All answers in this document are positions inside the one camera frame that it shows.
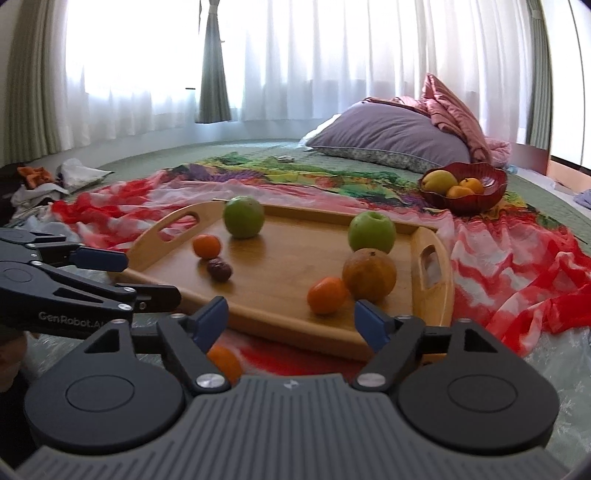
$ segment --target yellow pear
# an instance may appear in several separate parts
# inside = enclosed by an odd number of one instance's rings
[[[456,178],[447,170],[435,170],[425,175],[421,189],[425,192],[435,192],[445,195],[450,188],[457,185]]]

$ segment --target pillow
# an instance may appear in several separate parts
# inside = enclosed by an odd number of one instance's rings
[[[425,115],[382,103],[359,102],[306,142],[333,157],[425,173],[453,162],[470,163],[468,147]]]
[[[322,130],[324,130],[329,125],[332,125],[338,117],[340,117],[340,113],[333,115],[332,118],[328,119],[323,124],[318,125],[314,130],[312,130],[312,132],[306,133],[306,135],[304,135],[304,137],[300,140],[300,143],[298,143],[297,146],[298,147],[306,147],[306,144],[308,143],[309,140],[314,138],[316,135],[318,135],[320,132],[322,132]]]

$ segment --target clothes pile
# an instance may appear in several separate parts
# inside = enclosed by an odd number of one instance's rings
[[[55,177],[44,167],[11,164],[0,168],[0,225],[12,226],[57,200],[100,183],[111,173],[85,167],[77,158],[62,163]]]

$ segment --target orange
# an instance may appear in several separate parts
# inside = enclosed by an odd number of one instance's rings
[[[375,248],[357,250],[343,265],[343,281],[355,300],[382,300],[394,289],[396,278],[394,260]]]
[[[474,192],[468,187],[460,187],[459,185],[450,188],[446,193],[446,197],[449,199],[458,199],[467,195],[474,195]]]
[[[310,310],[316,315],[328,315],[343,306],[349,296],[345,283],[337,277],[326,277],[308,291]]]
[[[207,352],[207,358],[220,369],[231,384],[235,384],[243,374],[238,358],[228,348],[213,345]]]
[[[482,195],[484,193],[484,186],[478,179],[464,179],[460,182],[460,187],[467,187],[478,195]]]
[[[193,251],[198,257],[211,260],[222,251],[222,243],[215,235],[198,235],[193,239]]]

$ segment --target orange cloth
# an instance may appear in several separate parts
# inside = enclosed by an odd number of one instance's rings
[[[17,171],[21,177],[25,177],[27,181],[27,188],[29,188],[29,190],[34,190],[39,185],[43,185],[44,183],[53,183],[55,181],[51,173],[49,173],[43,167],[18,167]]]

